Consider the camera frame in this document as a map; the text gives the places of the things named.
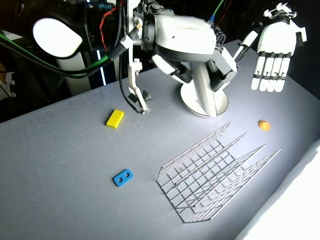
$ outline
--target metal dish rack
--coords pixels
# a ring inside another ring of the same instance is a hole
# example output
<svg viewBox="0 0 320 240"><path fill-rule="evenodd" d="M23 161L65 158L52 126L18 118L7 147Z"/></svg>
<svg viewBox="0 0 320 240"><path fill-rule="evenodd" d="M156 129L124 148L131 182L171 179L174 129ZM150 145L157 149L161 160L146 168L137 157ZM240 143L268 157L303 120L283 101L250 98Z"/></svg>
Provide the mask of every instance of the metal dish rack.
<svg viewBox="0 0 320 240"><path fill-rule="evenodd" d="M211 220L279 152L256 163L249 160L265 145L235 159L229 148L245 135L223 146L219 138L230 122L160 169L157 182L185 223Z"/></svg>

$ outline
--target red wire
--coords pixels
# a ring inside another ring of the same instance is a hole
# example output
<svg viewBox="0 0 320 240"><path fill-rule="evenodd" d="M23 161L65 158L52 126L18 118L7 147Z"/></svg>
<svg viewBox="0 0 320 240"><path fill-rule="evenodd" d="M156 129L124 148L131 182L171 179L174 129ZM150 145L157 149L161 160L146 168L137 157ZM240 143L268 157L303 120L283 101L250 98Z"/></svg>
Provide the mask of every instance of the red wire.
<svg viewBox="0 0 320 240"><path fill-rule="evenodd" d="M102 27L104 26L104 23L105 23L105 18L107 16L109 16L110 14L112 14L115 10L117 10L118 8L117 7L114 7L112 8L110 11L107 11L105 14L103 14L103 17L101 19L101 23L100 23L100 34L101 34L101 41L102 41L102 44L103 44L103 47L105 49L105 51L107 52L108 51L108 48L106 47L105 45L105 37L104 37L104 33L102 31Z"/></svg>
<svg viewBox="0 0 320 240"><path fill-rule="evenodd" d="M230 4L231 4L232 0L229 2L228 6L226 7L225 11L224 11L224 14L222 15L220 21L218 22L217 25L219 25L222 21L222 19L224 19L225 15L226 15L226 12L228 11L228 8L230 7Z"/></svg>

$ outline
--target light strip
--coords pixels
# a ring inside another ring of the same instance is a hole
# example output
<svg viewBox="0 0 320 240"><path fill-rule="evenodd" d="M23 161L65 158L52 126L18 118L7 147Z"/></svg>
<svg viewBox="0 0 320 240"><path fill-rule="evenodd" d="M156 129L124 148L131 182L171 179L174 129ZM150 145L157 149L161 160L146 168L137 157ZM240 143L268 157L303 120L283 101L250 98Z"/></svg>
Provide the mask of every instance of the light strip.
<svg viewBox="0 0 320 240"><path fill-rule="evenodd" d="M100 56L100 51L97 50L96 51L96 54L98 55L98 60L101 59L101 56ZM104 68L103 67L100 67L100 71L101 71L101 76L102 76L102 81L103 81L103 86L107 85L106 84L106 79L105 79L105 73L104 73Z"/></svg>

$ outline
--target small orange ball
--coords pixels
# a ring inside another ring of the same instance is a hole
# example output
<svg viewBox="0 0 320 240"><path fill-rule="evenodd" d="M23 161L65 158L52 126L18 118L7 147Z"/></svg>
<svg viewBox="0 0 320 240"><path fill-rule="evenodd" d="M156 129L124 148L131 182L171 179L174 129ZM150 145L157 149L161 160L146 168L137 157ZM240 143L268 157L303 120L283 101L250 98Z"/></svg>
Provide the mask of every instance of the small orange ball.
<svg viewBox="0 0 320 240"><path fill-rule="evenodd" d="M268 123L267 121L259 121L258 126L264 131L269 131L271 127L270 123Z"/></svg>

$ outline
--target tabletop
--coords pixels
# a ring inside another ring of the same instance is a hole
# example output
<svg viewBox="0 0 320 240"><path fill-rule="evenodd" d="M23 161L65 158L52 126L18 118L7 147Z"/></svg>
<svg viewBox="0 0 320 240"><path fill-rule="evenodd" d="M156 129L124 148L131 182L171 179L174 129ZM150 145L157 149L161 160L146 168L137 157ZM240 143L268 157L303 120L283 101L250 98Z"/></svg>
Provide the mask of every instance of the tabletop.
<svg viewBox="0 0 320 240"><path fill-rule="evenodd" d="M238 42L226 44L232 54ZM189 111L181 84L156 68L137 78L150 115L112 83L0 124L0 239L234 239L320 136L320 101L290 77L280 93L251 90L256 59L249 50L239 62L217 118ZM105 125L113 109L125 112L116 130ZM247 133L234 157L282 150L214 219L183 223L156 182L160 167L229 122L222 143ZM134 177L117 187L125 169Z"/></svg>

